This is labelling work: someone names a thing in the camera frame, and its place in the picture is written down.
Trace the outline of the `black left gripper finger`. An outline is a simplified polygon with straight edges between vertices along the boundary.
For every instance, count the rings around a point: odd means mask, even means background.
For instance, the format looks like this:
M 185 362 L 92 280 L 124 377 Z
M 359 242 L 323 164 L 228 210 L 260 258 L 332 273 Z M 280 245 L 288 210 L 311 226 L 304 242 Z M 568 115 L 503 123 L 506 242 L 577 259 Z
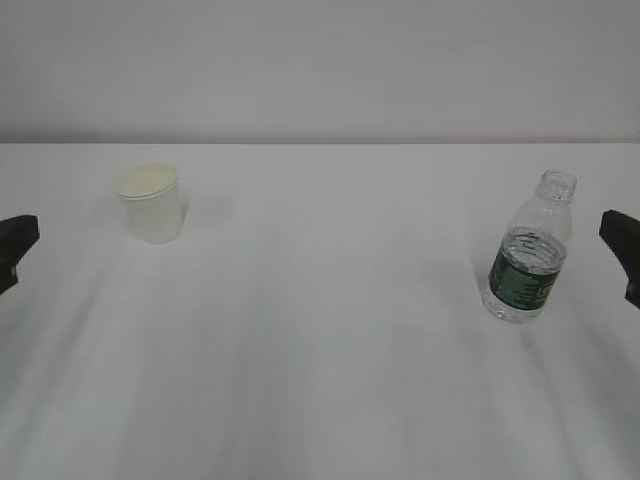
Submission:
M 0 294 L 18 283 L 17 266 L 39 240 L 35 215 L 19 215 L 0 221 Z

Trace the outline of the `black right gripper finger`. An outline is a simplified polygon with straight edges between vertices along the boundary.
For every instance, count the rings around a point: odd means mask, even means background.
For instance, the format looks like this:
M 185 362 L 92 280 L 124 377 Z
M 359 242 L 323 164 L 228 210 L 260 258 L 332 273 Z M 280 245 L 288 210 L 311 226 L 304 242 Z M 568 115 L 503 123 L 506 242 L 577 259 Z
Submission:
M 616 256 L 627 276 L 625 299 L 639 308 L 639 220 L 616 210 L 605 211 L 601 217 L 599 236 Z

